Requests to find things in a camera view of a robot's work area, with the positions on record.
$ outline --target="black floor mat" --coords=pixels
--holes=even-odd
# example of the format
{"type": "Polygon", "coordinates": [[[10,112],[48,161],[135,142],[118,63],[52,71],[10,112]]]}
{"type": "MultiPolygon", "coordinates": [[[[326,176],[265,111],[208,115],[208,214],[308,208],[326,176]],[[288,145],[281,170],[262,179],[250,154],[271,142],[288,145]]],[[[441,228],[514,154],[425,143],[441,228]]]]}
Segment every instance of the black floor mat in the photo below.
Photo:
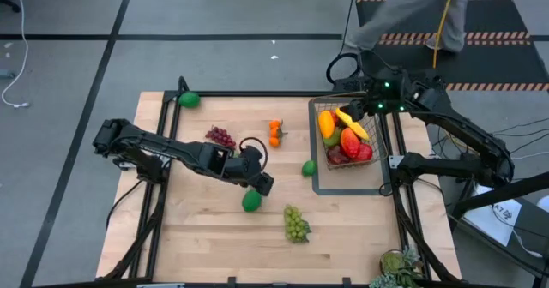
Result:
{"type": "MultiPolygon", "coordinates": [[[[372,18],[382,2],[357,1],[361,25],[372,18]]],[[[432,68],[433,51],[423,43],[437,31],[443,10],[443,5],[439,5],[434,3],[390,29],[374,51],[387,63],[409,70],[432,68]]],[[[449,83],[449,89],[544,90],[549,87],[546,68],[511,0],[471,0],[466,31],[468,39],[461,53],[439,53],[437,72],[449,83]]],[[[367,51],[362,54],[362,62],[369,74],[375,74],[383,66],[367,51]]]]}

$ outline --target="green fruit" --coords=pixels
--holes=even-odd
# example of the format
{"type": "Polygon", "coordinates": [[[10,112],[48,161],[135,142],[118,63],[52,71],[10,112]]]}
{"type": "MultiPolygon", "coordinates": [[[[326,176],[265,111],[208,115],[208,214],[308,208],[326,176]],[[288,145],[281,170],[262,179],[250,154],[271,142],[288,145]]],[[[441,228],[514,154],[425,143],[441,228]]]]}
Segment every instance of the green fruit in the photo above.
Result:
{"type": "Polygon", "coordinates": [[[310,177],[317,172],[317,163],[314,160],[307,160],[301,168],[301,174],[304,177],[310,177]]]}
{"type": "Polygon", "coordinates": [[[341,131],[342,129],[335,128],[334,133],[329,138],[323,138],[324,145],[326,147],[335,147],[340,144],[341,131]]]}
{"type": "Polygon", "coordinates": [[[262,196],[255,190],[250,190],[242,199],[242,207],[246,212],[254,212],[261,206],[262,196]]]}
{"type": "Polygon", "coordinates": [[[200,96],[194,92],[187,91],[179,96],[179,104],[186,108],[195,108],[200,104],[200,96]]]}

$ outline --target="small orange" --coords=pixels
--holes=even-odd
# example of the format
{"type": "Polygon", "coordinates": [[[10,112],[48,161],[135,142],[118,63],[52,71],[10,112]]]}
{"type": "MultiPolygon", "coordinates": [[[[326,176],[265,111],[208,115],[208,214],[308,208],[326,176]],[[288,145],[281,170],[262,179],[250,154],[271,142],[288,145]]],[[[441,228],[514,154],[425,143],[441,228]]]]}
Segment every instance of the small orange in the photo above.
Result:
{"type": "Polygon", "coordinates": [[[279,131],[281,129],[280,128],[273,128],[271,129],[271,137],[273,138],[278,138],[279,137],[279,131]]]}
{"type": "Polygon", "coordinates": [[[273,120],[273,121],[271,121],[271,122],[268,123],[268,126],[269,126],[271,129],[279,128],[281,125],[282,125],[282,123],[281,123],[281,121],[279,121],[279,120],[273,120]]]}
{"type": "Polygon", "coordinates": [[[271,137],[268,140],[268,144],[270,144],[271,147],[278,147],[281,144],[281,140],[278,138],[271,137]]]}

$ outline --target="yellow pepper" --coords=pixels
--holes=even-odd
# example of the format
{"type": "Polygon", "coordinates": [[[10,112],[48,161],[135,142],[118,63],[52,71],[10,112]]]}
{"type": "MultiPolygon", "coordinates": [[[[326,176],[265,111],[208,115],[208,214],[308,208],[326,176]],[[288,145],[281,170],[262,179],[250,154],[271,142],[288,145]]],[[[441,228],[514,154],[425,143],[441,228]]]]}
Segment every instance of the yellow pepper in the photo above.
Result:
{"type": "Polygon", "coordinates": [[[366,130],[363,129],[358,122],[353,122],[353,119],[351,118],[351,116],[341,111],[339,108],[335,110],[335,115],[341,121],[343,121],[343,123],[346,124],[358,137],[364,140],[370,140],[370,136],[368,136],[368,133],[366,132],[366,130]]]}
{"type": "Polygon", "coordinates": [[[334,134],[335,122],[329,111],[320,112],[320,115],[318,115],[318,127],[323,138],[328,139],[334,134]]]}

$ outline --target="person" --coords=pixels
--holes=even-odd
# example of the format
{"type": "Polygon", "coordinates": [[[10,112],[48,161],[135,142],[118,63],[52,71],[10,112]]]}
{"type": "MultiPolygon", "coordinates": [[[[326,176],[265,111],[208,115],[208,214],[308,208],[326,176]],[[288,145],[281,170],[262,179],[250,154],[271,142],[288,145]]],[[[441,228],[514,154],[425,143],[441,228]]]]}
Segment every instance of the person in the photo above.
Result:
{"type": "MultiPolygon", "coordinates": [[[[429,6],[435,0],[387,0],[370,21],[349,33],[345,45],[360,50],[373,49],[379,38],[397,23],[429,6]]],[[[451,0],[438,48],[459,52],[465,44],[465,14],[468,0],[451,0]]],[[[427,40],[427,47],[434,49],[436,36],[427,40]]]]}

